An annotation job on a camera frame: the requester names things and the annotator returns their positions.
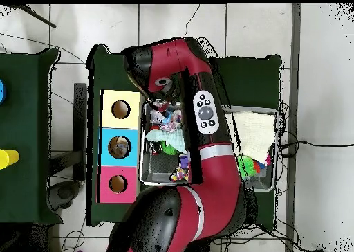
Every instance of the green toy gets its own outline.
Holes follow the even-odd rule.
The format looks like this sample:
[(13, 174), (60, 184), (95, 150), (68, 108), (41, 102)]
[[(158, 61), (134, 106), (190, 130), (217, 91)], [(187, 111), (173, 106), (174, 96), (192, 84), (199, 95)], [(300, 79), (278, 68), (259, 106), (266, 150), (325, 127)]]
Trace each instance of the green toy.
[(237, 163), (239, 166), (239, 172), (242, 179), (254, 176), (257, 174), (256, 169), (254, 168), (253, 159), (248, 156), (241, 156), (237, 157)]
[(161, 141), (160, 143), (161, 143), (161, 149), (165, 154), (168, 154), (168, 155), (179, 155), (180, 154), (180, 152), (176, 148), (174, 148), (170, 145), (166, 146), (165, 141)]

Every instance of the red robot arm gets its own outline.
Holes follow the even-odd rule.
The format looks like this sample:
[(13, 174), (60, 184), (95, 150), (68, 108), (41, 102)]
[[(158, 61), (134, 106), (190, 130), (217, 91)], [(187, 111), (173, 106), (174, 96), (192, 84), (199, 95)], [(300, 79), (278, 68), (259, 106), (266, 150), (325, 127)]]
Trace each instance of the red robot arm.
[[(142, 191), (127, 214), (128, 252), (183, 252), (236, 231), (245, 219), (241, 178), (210, 63), (194, 38), (122, 51), (131, 81), (151, 101), (180, 97), (190, 186)], [(179, 84), (172, 76), (179, 74)]]

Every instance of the circular hole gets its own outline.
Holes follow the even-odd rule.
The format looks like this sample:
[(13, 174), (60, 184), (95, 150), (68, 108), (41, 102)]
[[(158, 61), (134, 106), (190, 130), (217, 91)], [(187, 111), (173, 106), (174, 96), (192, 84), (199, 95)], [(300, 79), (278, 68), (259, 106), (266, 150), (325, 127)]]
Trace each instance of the circular hole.
[(128, 181), (122, 175), (111, 177), (109, 187), (114, 193), (122, 193), (127, 189)]
[(108, 144), (109, 154), (115, 159), (123, 159), (131, 151), (131, 143), (127, 137), (113, 137)]
[(112, 104), (112, 114), (123, 120), (130, 114), (130, 106), (124, 100), (116, 101)]

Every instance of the dark green table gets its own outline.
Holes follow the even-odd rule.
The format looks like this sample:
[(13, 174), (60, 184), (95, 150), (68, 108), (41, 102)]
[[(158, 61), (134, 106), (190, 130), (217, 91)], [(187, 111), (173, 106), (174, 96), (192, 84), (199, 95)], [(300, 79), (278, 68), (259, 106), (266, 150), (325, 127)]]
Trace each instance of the dark green table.
[[(123, 67), (123, 56), (110, 54), (103, 45), (91, 50), (93, 61), (89, 56), (88, 85), (88, 199), (86, 220), (93, 226), (103, 222), (121, 222), (130, 204), (98, 204), (95, 202), (97, 183), (97, 140), (99, 133), (100, 90), (112, 89), (121, 91), (138, 91), (129, 81)], [(216, 85), (224, 105), (241, 105), (247, 107), (278, 108), (279, 68), (281, 58), (272, 55), (265, 59), (246, 57), (228, 57), (211, 59)], [(274, 191), (257, 193), (259, 224), (268, 230), (274, 225)]]
[(20, 159), (0, 170), (0, 222), (57, 224), (47, 205), (50, 100), (48, 80), (58, 50), (36, 55), (0, 54), (0, 78), (8, 90), (0, 105), (0, 148)]

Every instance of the towel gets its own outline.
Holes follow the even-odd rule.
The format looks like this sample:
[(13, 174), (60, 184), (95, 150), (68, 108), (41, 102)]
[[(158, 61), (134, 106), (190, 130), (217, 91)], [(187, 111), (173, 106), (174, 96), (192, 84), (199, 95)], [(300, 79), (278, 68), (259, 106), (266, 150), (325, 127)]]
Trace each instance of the towel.
[(172, 132), (165, 132), (161, 130), (153, 130), (146, 134), (145, 138), (152, 142), (166, 141), (166, 145), (171, 145), (179, 152), (187, 154), (185, 149), (185, 139), (183, 137), (182, 129), (177, 129)]
[(240, 146), (237, 147), (236, 132), (232, 115), (226, 114), (235, 153), (249, 156), (262, 164), (267, 164), (269, 147), (275, 141), (274, 115), (258, 114), (251, 111), (233, 113)]

